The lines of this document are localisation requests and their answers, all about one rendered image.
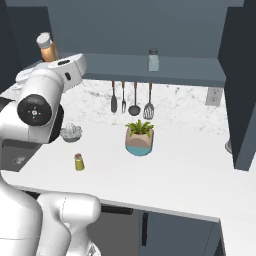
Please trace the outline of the orange bottle with white cap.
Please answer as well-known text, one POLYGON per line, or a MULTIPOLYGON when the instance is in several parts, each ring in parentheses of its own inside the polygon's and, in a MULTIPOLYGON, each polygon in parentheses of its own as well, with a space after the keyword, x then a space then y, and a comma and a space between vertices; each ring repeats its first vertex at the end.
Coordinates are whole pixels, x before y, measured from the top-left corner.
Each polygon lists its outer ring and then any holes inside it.
POLYGON ((41 51, 41 57, 44 62, 53 62, 57 59, 56 45, 51 40, 49 32, 41 33, 36 42, 41 51))

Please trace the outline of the yellow shaker with brown cap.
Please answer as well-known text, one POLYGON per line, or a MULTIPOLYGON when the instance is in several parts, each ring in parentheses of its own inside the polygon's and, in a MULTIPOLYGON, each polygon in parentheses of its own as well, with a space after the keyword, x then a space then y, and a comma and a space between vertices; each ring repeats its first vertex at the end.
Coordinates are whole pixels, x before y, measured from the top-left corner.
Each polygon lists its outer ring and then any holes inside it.
POLYGON ((83 162, 82 155, 80 153, 77 153, 74 156, 74 159, 75 159, 75 169, 77 171, 82 171, 84 169, 84 162, 83 162))

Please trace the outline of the clear glass citrus juicer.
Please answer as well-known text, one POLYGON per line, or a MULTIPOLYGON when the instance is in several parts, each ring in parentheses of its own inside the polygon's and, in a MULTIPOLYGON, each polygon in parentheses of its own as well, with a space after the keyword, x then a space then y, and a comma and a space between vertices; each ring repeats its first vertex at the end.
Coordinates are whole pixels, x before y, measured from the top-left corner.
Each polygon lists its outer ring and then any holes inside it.
POLYGON ((68 123, 61 129, 60 136, 65 142, 76 142, 82 137, 82 128, 80 126, 75 126, 73 123, 68 123))

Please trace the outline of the blue-grey base cabinet door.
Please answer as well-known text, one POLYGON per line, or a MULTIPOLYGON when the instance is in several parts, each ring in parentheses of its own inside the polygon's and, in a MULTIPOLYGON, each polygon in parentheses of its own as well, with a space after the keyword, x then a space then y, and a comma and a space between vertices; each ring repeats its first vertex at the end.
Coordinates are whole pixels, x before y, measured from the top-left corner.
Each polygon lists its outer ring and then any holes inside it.
POLYGON ((142 246, 144 212, 139 256, 224 256, 218 223, 154 212, 147 212, 147 245, 142 246))

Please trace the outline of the grey appliance front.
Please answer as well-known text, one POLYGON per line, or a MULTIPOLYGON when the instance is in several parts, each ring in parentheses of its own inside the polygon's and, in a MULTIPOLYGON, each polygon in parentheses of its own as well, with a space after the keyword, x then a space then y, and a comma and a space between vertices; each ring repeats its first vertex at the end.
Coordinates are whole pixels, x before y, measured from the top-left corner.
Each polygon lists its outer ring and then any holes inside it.
POLYGON ((139 255, 139 211, 132 215, 101 211, 98 220, 88 227, 92 241, 102 256, 139 255))

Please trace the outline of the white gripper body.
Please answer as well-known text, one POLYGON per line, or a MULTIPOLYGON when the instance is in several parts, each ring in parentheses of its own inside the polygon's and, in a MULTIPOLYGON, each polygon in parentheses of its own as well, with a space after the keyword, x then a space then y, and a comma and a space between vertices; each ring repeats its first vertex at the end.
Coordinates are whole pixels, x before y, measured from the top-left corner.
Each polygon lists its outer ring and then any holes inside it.
POLYGON ((77 68, 80 72, 85 72, 87 69, 87 63, 84 55, 79 53, 50 62, 48 67, 60 72, 64 72, 71 68, 77 68))

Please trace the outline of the blue-grey wall cabinet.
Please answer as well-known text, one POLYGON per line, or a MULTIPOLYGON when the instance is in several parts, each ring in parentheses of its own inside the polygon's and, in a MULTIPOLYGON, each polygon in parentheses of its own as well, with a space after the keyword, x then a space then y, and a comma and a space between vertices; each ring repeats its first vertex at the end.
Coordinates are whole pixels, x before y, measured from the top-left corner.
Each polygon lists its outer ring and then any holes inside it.
POLYGON ((82 53, 95 80, 222 87, 218 60, 229 7, 244 0, 6 0, 44 6, 61 54, 82 53), (159 70, 148 70, 149 50, 159 70))

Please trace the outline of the white wall socket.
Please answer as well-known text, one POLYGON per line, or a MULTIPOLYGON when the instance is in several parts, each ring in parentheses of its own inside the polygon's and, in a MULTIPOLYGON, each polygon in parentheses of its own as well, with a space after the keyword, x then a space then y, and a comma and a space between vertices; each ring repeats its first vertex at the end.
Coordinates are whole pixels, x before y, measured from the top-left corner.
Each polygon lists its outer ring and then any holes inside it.
POLYGON ((218 87, 209 87, 205 104, 208 106, 218 107, 221 103, 223 89, 218 87))

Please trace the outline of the dark grey sink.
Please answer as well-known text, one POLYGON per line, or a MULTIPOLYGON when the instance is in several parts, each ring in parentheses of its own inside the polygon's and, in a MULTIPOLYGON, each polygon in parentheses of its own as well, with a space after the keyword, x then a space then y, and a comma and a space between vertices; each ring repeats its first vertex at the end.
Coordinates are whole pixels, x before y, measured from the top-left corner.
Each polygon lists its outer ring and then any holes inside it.
POLYGON ((40 147, 38 143, 5 139, 2 142, 0 169, 19 172, 40 147))

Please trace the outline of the potted plant in teal pot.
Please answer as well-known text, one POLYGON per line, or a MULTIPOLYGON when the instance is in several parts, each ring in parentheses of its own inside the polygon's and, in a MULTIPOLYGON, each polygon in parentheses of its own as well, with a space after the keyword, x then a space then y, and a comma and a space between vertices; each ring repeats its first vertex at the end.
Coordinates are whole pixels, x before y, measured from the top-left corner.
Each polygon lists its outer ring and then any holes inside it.
POLYGON ((138 120, 135 123, 126 124, 126 127, 126 150, 135 156, 148 155, 153 148, 154 125, 138 120))

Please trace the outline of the grey glass shaker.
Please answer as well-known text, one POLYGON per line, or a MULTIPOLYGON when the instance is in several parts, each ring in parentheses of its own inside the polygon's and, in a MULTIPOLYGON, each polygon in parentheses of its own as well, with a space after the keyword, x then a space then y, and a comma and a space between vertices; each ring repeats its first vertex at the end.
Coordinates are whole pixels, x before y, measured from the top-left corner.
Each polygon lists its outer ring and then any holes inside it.
POLYGON ((158 50, 151 48, 148 55, 148 70, 150 72, 155 72, 159 70, 159 56, 158 50))

